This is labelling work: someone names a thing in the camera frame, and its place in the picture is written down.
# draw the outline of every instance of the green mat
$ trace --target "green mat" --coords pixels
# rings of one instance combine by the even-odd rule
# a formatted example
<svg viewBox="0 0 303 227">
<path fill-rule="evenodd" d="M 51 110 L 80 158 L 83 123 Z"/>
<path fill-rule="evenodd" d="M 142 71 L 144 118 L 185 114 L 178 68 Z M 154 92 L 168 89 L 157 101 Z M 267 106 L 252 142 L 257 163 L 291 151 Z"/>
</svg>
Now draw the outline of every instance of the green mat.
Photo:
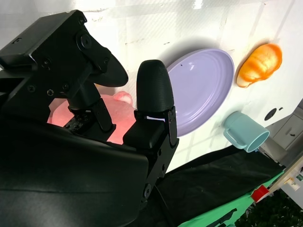
<svg viewBox="0 0 303 227">
<path fill-rule="evenodd" d="M 271 180 L 267 181 L 263 185 L 265 187 L 269 187 L 279 176 L 281 176 L 283 172 L 272 178 Z M 216 209 L 213 209 L 209 212 L 206 212 L 202 215 L 199 215 L 187 222 L 182 223 L 179 225 L 179 227 L 206 227 L 213 222 L 219 220 L 222 216 L 229 213 L 233 209 L 237 209 L 232 215 L 232 217 L 225 221 L 224 224 L 226 226 L 230 224 L 234 224 L 241 216 L 244 214 L 246 209 L 254 202 L 254 200 L 251 198 L 251 195 L 254 190 L 251 192 L 239 197 L 238 199 L 231 201 L 229 203 L 226 203 Z"/>
</svg>

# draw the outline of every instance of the purple plate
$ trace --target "purple plate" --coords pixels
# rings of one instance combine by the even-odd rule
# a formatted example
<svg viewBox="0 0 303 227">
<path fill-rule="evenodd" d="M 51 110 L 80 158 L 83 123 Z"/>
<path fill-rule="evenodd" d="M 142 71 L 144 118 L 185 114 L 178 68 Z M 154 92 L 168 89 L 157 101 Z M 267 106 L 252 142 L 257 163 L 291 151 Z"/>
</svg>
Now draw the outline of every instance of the purple plate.
<svg viewBox="0 0 303 227">
<path fill-rule="evenodd" d="M 167 71 L 180 137 L 203 125 L 222 105 L 232 86 L 234 65 L 225 51 L 204 49 L 183 56 Z"/>
</svg>

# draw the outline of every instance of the toy croissant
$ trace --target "toy croissant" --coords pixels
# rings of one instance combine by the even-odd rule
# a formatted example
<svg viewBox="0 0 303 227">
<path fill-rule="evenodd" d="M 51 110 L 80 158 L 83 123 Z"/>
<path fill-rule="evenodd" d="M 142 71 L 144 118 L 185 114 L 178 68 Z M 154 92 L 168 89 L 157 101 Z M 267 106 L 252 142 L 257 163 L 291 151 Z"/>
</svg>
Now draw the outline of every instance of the toy croissant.
<svg viewBox="0 0 303 227">
<path fill-rule="evenodd" d="M 276 44 L 265 44 L 253 51 L 239 70 L 237 84 L 239 87 L 269 78 L 282 63 L 282 51 Z"/>
</svg>

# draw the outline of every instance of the teal mug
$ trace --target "teal mug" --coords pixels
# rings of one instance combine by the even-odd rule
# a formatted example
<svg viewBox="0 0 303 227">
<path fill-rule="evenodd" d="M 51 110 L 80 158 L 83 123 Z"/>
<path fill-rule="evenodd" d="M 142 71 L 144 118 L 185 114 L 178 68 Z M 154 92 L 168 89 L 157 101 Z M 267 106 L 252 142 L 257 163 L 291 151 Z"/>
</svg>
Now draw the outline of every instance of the teal mug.
<svg viewBox="0 0 303 227">
<path fill-rule="evenodd" d="M 250 153 L 269 137 L 269 131 L 241 112 L 229 115 L 223 123 L 223 135 L 238 149 Z"/>
</svg>

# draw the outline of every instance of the black robotic arm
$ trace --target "black robotic arm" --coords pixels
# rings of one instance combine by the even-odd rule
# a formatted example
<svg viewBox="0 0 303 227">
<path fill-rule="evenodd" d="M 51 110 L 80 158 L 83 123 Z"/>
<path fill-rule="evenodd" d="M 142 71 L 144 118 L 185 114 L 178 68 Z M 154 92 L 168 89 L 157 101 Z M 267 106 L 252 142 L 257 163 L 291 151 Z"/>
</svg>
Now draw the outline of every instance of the black robotic arm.
<svg viewBox="0 0 303 227">
<path fill-rule="evenodd" d="M 125 226 L 178 146 L 158 60 L 139 68 L 136 122 L 124 144 L 106 142 L 116 127 L 94 83 L 120 87 L 128 76 L 85 22 L 78 10 L 42 17 L 0 51 L 1 226 Z M 46 123 L 54 98 L 66 98 L 74 114 L 63 128 Z"/>
</svg>

